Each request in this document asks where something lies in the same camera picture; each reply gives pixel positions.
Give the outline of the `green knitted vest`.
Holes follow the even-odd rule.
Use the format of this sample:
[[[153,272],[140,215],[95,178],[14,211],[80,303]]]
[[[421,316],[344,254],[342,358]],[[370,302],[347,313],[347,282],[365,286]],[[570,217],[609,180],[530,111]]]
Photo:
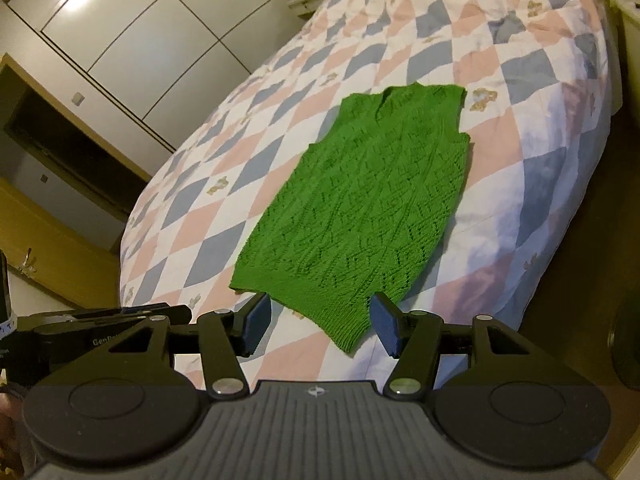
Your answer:
[[[231,287],[269,295],[354,351],[372,295],[405,296],[458,206],[464,100],[456,84],[346,96],[256,223]]]

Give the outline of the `wooden cabinet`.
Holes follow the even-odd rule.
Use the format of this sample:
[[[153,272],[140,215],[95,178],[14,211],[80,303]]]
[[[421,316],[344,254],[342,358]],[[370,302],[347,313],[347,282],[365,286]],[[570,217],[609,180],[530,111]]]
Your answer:
[[[118,306],[120,242],[148,181],[2,56],[1,248],[18,274],[81,309]]]

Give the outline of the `white wardrobe with panels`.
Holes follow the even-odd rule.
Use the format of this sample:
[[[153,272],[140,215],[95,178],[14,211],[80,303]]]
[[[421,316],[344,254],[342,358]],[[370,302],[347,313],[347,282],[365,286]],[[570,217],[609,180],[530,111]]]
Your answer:
[[[10,0],[172,148],[303,27],[291,0]]]

